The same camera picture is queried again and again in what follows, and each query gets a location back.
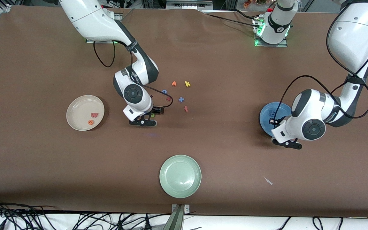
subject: green plate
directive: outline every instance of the green plate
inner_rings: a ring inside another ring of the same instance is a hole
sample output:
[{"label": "green plate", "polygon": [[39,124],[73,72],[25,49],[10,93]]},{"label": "green plate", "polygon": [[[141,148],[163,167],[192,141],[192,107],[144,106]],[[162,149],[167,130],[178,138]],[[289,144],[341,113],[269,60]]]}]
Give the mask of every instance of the green plate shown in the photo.
[{"label": "green plate", "polygon": [[164,162],[163,166],[161,166],[161,187],[172,197],[189,197],[197,191],[200,183],[200,166],[189,156],[172,156]]}]

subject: metal bracket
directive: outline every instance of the metal bracket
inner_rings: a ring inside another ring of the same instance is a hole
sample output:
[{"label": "metal bracket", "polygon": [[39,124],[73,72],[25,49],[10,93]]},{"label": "metal bracket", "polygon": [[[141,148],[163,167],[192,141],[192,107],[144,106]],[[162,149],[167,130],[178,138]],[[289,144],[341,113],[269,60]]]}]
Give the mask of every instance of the metal bracket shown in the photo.
[{"label": "metal bracket", "polygon": [[[176,207],[177,205],[171,205],[171,212],[174,211],[174,208]],[[188,214],[190,213],[190,205],[184,205],[184,214]]]},{"label": "metal bracket", "polygon": [[184,205],[176,205],[163,230],[181,230],[184,222],[184,210]]},{"label": "metal bracket", "polygon": [[11,11],[11,5],[5,4],[5,6],[0,7],[0,13],[8,13]]}]

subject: white plate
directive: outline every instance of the white plate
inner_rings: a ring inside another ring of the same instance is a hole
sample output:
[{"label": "white plate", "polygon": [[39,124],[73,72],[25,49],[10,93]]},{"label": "white plate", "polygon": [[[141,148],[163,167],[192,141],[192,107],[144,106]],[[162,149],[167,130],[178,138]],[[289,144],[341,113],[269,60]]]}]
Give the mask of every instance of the white plate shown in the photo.
[{"label": "white plate", "polygon": [[[93,118],[91,113],[98,113]],[[105,114],[103,102],[96,96],[85,95],[76,98],[66,111],[66,120],[70,127],[78,131],[87,131],[96,127]]]},{"label": "white plate", "polygon": [[197,191],[201,184],[200,166],[189,156],[172,156],[161,167],[160,184],[164,191],[172,197],[189,197]]}]

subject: small white scrap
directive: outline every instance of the small white scrap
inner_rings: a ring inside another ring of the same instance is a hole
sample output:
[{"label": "small white scrap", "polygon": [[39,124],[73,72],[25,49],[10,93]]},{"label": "small white scrap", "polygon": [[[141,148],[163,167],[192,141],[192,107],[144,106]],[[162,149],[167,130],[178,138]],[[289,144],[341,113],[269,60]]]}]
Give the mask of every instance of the small white scrap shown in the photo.
[{"label": "small white scrap", "polygon": [[273,185],[273,183],[270,180],[266,179],[266,177],[264,177],[264,176],[262,176],[262,177],[265,178],[266,182],[268,182],[270,185]]}]

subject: green light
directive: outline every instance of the green light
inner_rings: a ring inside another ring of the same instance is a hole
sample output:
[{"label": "green light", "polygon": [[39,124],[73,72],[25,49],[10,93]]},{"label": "green light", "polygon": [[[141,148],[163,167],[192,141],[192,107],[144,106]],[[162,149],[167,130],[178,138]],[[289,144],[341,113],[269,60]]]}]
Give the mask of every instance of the green light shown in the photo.
[{"label": "green light", "polygon": [[258,29],[257,35],[262,36],[263,30],[265,29],[265,23],[262,23],[262,25],[259,28],[260,29]]},{"label": "green light", "polygon": [[286,36],[288,36],[289,29],[290,29],[290,26],[286,30],[285,38],[286,38]]}]

